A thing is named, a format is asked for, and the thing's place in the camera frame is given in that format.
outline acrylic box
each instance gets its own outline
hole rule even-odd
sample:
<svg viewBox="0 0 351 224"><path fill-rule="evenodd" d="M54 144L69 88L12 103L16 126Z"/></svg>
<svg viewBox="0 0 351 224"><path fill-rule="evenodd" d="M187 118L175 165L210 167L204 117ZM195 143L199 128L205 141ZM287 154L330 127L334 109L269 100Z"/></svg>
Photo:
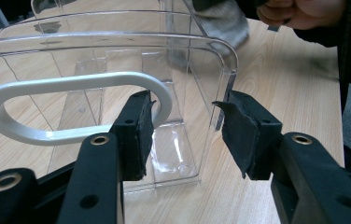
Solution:
<svg viewBox="0 0 351 224"><path fill-rule="evenodd" d="M237 70L229 45L204 36L189 13L164 11L81 13L10 26L0 33L0 59L15 82L137 72L167 88L172 110L152 136L147 176L125 183L125 191L200 179L222 122L211 103L226 100ZM32 94L23 101L36 107L46 125L26 125L48 132L110 125L129 96L141 90L128 85ZM5 106L17 103L16 98ZM74 161L79 146L55 146L49 173Z"/></svg>

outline clear plastic packaging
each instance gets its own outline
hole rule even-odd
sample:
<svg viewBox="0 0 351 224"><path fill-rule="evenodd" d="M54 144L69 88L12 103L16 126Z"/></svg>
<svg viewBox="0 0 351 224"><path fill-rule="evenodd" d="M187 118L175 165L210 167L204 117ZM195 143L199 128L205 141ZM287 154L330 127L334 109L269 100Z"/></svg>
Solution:
<svg viewBox="0 0 351 224"><path fill-rule="evenodd" d="M224 100L237 70L229 45L204 36L190 14L164 11L81 13L21 23L0 33L0 59L7 65L4 76L15 81L130 71L166 85L172 112L152 136L147 176L125 183L125 191L199 180L222 122L211 103ZM128 97L141 90L123 86L54 92L22 102L34 104L46 123L27 125L66 130L112 123ZM16 98L6 107L17 103ZM74 161L78 149L79 144L56 146L49 172Z"/></svg>

